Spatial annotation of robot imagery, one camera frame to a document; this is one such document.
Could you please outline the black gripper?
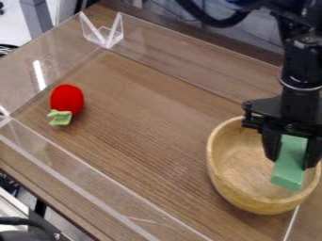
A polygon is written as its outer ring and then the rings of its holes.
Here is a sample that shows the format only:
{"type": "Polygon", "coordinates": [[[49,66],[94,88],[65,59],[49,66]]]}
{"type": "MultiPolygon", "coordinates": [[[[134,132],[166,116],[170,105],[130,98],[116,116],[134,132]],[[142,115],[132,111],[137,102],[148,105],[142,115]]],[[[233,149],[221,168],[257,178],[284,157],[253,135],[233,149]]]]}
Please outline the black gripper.
{"type": "Polygon", "coordinates": [[[317,90],[283,88],[276,96],[248,100],[241,104],[243,126],[261,132],[265,157],[275,161],[281,134],[308,138],[303,169],[311,169],[322,159],[322,96],[317,90]]]}

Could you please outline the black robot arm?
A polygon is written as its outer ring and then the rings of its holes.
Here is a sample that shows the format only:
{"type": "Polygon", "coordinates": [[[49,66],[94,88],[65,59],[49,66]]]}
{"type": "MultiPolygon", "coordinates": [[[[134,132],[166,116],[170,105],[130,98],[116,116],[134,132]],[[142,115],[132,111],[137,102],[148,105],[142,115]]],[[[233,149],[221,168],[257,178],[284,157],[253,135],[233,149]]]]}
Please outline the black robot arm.
{"type": "Polygon", "coordinates": [[[322,159],[322,0],[221,0],[233,13],[217,19],[192,0],[174,0],[201,23],[216,28],[239,24],[265,8],[277,23],[283,64],[277,81],[281,93],[241,103],[243,125],[257,130],[267,159],[281,151],[281,136],[307,140],[303,169],[322,159]]]}

